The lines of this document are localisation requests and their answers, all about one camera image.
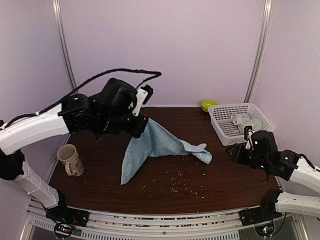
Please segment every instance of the blue cloth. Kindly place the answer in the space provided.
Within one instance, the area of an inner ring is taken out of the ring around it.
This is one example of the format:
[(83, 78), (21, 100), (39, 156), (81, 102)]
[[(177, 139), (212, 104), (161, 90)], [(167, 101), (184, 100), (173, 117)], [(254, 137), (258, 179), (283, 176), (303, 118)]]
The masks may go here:
[(205, 150), (206, 146), (205, 143), (195, 146), (180, 140), (159, 123), (149, 118), (141, 137), (132, 138), (125, 151), (122, 162), (121, 184), (129, 182), (147, 157), (192, 154), (202, 162), (209, 164), (212, 155)]

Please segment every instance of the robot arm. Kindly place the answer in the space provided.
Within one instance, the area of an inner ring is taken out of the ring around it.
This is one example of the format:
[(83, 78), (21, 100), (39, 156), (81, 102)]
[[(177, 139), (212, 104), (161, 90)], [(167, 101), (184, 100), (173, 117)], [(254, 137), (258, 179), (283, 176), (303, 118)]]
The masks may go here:
[(37, 141), (81, 130), (92, 131), (97, 139), (105, 133), (126, 131), (139, 138), (148, 118), (140, 109), (152, 95), (148, 85), (135, 89), (111, 78), (100, 93), (87, 97), (75, 94), (49, 111), (23, 118), (0, 130), (0, 149), (5, 155)]
[[(144, 70), (133, 72), (149, 73)], [(50, 187), (32, 170), (20, 149), (52, 136), (82, 130), (92, 131), (97, 141), (103, 134), (122, 131), (139, 138), (149, 120), (140, 113), (140, 109), (152, 94), (153, 89), (149, 85), (135, 88), (122, 80), (111, 78), (101, 92), (92, 96), (75, 94), (62, 98), (48, 111), (38, 112), (32, 117), (8, 123), (1, 120), (0, 178), (15, 182), (27, 194), (38, 199), (47, 217), (53, 221), (72, 225), (75, 222), (78, 226), (85, 226), (89, 213), (68, 208), (64, 194)]]
[[(320, 168), (313, 165), (303, 154), (291, 150), (278, 151), (272, 132), (254, 132), (250, 127), (245, 129), (246, 146), (234, 144), (226, 149), (231, 161), (261, 169), (267, 175), (278, 176), (286, 181), (302, 184), (320, 193)], [(271, 189), (260, 202), (260, 209), (254, 214), (270, 219), (275, 213), (296, 213), (320, 216), (320, 197), (301, 196)], [(250, 219), (253, 211), (248, 215), (243, 210), (240, 215)]]

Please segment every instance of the white wall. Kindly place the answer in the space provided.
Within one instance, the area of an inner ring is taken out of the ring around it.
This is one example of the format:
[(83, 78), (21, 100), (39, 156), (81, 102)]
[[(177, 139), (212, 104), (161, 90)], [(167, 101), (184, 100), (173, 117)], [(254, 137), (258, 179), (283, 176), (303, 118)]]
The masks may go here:
[[(63, 26), (77, 84), (111, 68), (161, 71), (152, 106), (243, 102), (264, 0), (64, 0)], [(134, 74), (115, 74), (136, 86)], [(110, 76), (86, 86), (99, 92)]]
[[(272, 25), (253, 103), (275, 124), (279, 150), (304, 153), (320, 166), (320, 1), (274, 1)], [(284, 182), (287, 192), (319, 194)], [(320, 239), (315, 217), (307, 217)]]
[[(71, 90), (51, 0), (0, 0), (0, 119), (32, 113)], [(26, 160), (49, 177), (64, 136), (23, 149)], [(0, 179), (0, 238), (16, 240), (30, 198)]]

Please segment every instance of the brown tabletop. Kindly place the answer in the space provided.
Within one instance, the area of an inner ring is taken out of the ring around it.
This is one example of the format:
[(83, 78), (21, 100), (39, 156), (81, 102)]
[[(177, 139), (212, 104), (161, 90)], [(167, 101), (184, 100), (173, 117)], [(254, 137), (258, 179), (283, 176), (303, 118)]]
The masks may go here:
[[(209, 165), (195, 156), (149, 157), (136, 175), (121, 185), (121, 168), (131, 137), (127, 133), (105, 135), (95, 142), (91, 132), (73, 134), (84, 164), (80, 177), (67, 176), (59, 162), (50, 185), (61, 190), (68, 205), (91, 210), (132, 214), (183, 214), (256, 206), (269, 189), (278, 188), (254, 178), (247, 166), (229, 161), (211, 126), (209, 114), (199, 108), (144, 108), (177, 138), (192, 145), (206, 143), (212, 154)], [(252, 170), (261, 180), (261, 170)]]

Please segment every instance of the cable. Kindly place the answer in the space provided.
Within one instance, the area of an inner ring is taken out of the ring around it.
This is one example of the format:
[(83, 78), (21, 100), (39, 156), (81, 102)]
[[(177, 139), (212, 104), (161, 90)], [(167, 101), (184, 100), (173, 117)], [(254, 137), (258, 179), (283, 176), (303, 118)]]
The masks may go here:
[(286, 218), (287, 218), (287, 213), (284, 214), (284, 218), (283, 218), (283, 221), (280, 225), (280, 227), (278, 228), (278, 230), (275, 232), (275, 233), (272, 233), (272, 237), (274, 235), (276, 235), (278, 232), (280, 232), (280, 230), (283, 228), (284, 224), (285, 224), (285, 221), (286, 221)]
[(304, 155), (303, 153), (300, 153), (299, 155), (301, 155), (306, 160), (306, 162), (310, 165), (310, 167), (312, 167), (313, 169), (316, 169), (316, 167), (312, 164), (312, 162), (307, 158), (306, 155)]
[(76, 91), (78, 91), (79, 89), (83, 88), (85, 85), (87, 85), (88, 83), (92, 82), (93, 80), (106, 75), (106, 74), (111, 74), (111, 73), (115, 73), (115, 72), (126, 72), (126, 73), (134, 73), (134, 74), (150, 74), (153, 76), (150, 76), (146, 79), (144, 79), (141, 83), (139, 83), (139, 85), (136, 87), (140, 87), (142, 84), (144, 84), (145, 82), (151, 80), (151, 79), (155, 79), (157, 77), (160, 77), (162, 75), (161, 72), (159, 71), (147, 71), (147, 70), (142, 70), (142, 69), (129, 69), (129, 68), (114, 68), (114, 69), (110, 69), (110, 70), (106, 70), (103, 71), (101, 73), (98, 73), (97, 75), (94, 75), (90, 78), (88, 78), (86, 81), (84, 81), (83, 83), (81, 83), (78, 87), (76, 87), (75, 89), (73, 89), (72, 91), (70, 91), (69, 93), (67, 93), (65, 96), (63, 96), (62, 98), (60, 98), (58, 101), (56, 101), (55, 103), (47, 106), (46, 108), (44, 108), (43, 110), (39, 111), (38, 114), (36, 113), (28, 113), (28, 114), (22, 114), (19, 116), (16, 116), (15, 118), (13, 118), (12, 120), (10, 120), (6, 125), (5, 125), (5, 129), (8, 128), (9, 126), (11, 126), (15, 121), (19, 120), (19, 119), (23, 119), (23, 118), (30, 118), (30, 117), (35, 117), (37, 115), (41, 115), (47, 111), (49, 111), (50, 109), (54, 108), (55, 106), (59, 105), (65, 98), (71, 96), (72, 94), (74, 94)]
[(256, 177), (255, 175), (253, 175), (253, 173), (252, 173), (251, 169), (252, 169), (252, 168), (251, 168), (251, 166), (250, 166), (250, 167), (249, 167), (249, 171), (250, 171), (251, 175), (252, 175), (255, 179), (258, 179), (258, 180), (259, 180), (259, 181), (261, 181), (261, 182), (266, 182), (266, 181), (268, 181), (268, 180), (269, 180), (269, 175), (268, 175), (267, 171), (265, 172), (266, 179), (265, 179), (265, 180), (262, 180), (262, 179), (260, 179), (260, 178)]

